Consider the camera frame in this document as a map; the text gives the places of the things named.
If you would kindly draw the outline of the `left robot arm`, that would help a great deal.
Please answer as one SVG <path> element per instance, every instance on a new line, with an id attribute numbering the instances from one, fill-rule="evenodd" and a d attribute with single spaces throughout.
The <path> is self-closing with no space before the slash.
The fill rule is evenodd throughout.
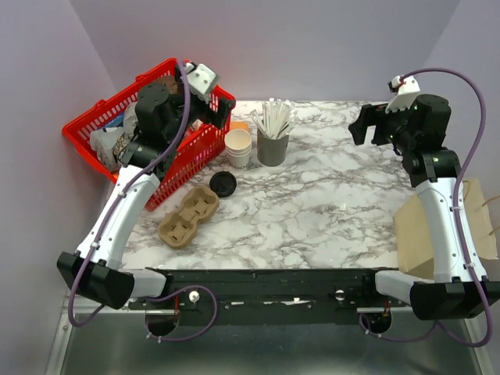
<path id="1" fill-rule="evenodd" d="M 72 295 L 113 309 L 136 297 L 146 297 L 157 309 L 173 301 L 173 289 L 160 273 L 120 269 L 124 249 L 141 210 L 172 166 L 186 129 L 196 120 L 222 129 L 234 106 L 234 99 L 220 98 L 212 107 L 210 94 L 200 94 L 193 84 L 180 94 L 159 82 L 139 90 L 137 125 L 123 150 L 112 194 L 87 237 L 56 262 Z"/>

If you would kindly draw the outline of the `black coffee cup lid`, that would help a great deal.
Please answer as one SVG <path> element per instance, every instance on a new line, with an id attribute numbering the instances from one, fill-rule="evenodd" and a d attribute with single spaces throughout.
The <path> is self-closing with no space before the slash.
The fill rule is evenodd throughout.
<path id="1" fill-rule="evenodd" d="M 227 198 L 231 196 L 237 187 L 235 176 L 227 171 L 215 173 L 209 182 L 209 188 L 219 197 Z"/>

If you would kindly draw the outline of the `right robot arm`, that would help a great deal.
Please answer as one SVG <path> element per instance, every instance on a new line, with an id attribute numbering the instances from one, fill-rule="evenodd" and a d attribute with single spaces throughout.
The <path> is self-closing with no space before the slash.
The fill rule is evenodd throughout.
<path id="1" fill-rule="evenodd" d="M 434 253 L 432 280 L 411 277 L 396 271 L 380 271 L 376 279 L 359 287 L 361 300 L 379 305 L 387 296 L 412 307 L 420 320 L 470 319 L 484 311 L 488 302 L 480 293 L 497 298 L 496 284 L 489 281 L 484 269 L 470 276 L 473 240 L 468 224 L 462 225 L 463 249 L 455 216 L 463 216 L 463 199 L 458 181 L 461 166 L 452 150 L 443 146 L 452 114 L 448 101 L 436 95 L 418 95 L 408 109 L 391 112 L 388 104 L 363 105 L 359 117 L 348 129 L 356 145 L 364 143 L 366 131 L 374 127 L 374 145 L 392 145 L 402 157 L 402 165 L 423 205 Z"/>

